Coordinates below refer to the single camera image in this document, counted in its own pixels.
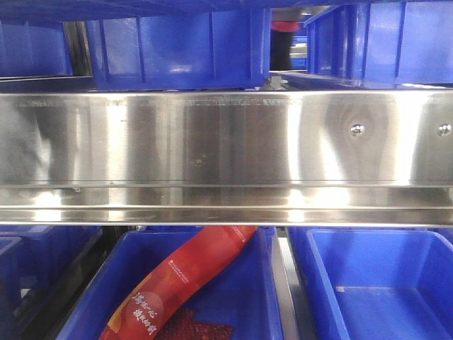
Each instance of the red snack package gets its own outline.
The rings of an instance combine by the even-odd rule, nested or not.
[[[209,226],[163,260],[126,297],[100,340],[152,340],[170,316],[224,270],[253,236],[252,226]]]

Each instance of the stainless steel rail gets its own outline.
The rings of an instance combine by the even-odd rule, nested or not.
[[[453,92],[0,95],[1,223],[453,223]]]

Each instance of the blue plastic bin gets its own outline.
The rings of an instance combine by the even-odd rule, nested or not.
[[[23,239],[18,253],[21,288],[46,288],[71,260],[66,227],[48,225],[2,225],[0,237]]]
[[[435,228],[431,229],[431,231],[441,234],[448,242],[453,244],[453,228]]]
[[[453,2],[335,6],[306,21],[309,73],[389,82],[453,82]]]
[[[0,77],[71,74],[62,23],[0,18]]]
[[[203,227],[197,225],[146,225],[140,228],[141,232],[199,232]],[[273,237],[277,235],[275,227],[259,227],[266,235],[269,255],[272,254]]]
[[[98,233],[101,233],[102,227],[99,225],[71,225],[63,226],[67,228],[69,235],[69,247],[71,250],[70,259],[79,255],[84,245]]]
[[[0,281],[3,283],[11,307],[17,307],[21,303],[17,266],[20,244],[20,237],[0,237]]]
[[[198,225],[142,225],[141,232],[199,232],[203,227]]]
[[[136,284],[195,234],[125,234],[86,289],[57,339],[98,340],[111,314]],[[282,339],[265,233],[257,232],[243,252],[185,306],[196,311],[196,320],[232,326],[232,339]]]
[[[291,58],[292,69],[306,69],[306,58]]]
[[[270,9],[300,3],[300,0],[0,0],[0,17],[86,21],[209,11]],[[310,1],[311,5],[316,3],[338,4],[338,0]]]
[[[453,337],[453,246],[444,237],[383,230],[306,235],[307,247],[293,252],[320,340]]]
[[[269,76],[268,10],[89,21],[86,27],[101,91],[248,88]]]

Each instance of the plastic bin rim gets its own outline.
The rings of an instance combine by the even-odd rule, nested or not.
[[[338,7],[342,7],[343,5],[335,5],[335,6],[329,6],[326,9],[323,9],[321,12],[318,14],[315,14],[314,16],[311,16],[310,18],[306,19],[304,21],[304,27],[307,27],[310,23],[318,20],[320,17],[325,16],[326,14],[329,14],[330,12],[336,10]]]
[[[37,225],[17,225],[17,227],[30,227],[30,228],[33,228],[33,227],[36,227]],[[7,235],[7,234],[14,234],[14,235],[19,235],[19,234],[26,234],[26,235],[34,235],[34,234],[44,234],[46,232],[49,232],[50,230],[52,230],[53,226],[52,225],[42,225],[43,226],[43,229],[39,232],[34,232],[34,231],[31,231],[31,230],[26,230],[26,231],[14,231],[14,230],[8,230],[8,231],[5,231],[5,230],[2,230],[2,226],[0,225],[0,237],[4,237],[2,235]]]
[[[15,236],[11,236],[11,237],[0,237],[0,241],[1,240],[6,240],[8,241],[8,243],[6,244],[6,246],[0,248],[0,254],[4,254],[6,253],[7,251],[9,251],[9,249],[11,249],[12,247],[14,247],[16,244],[20,243],[22,241],[22,238],[20,237],[15,237]]]

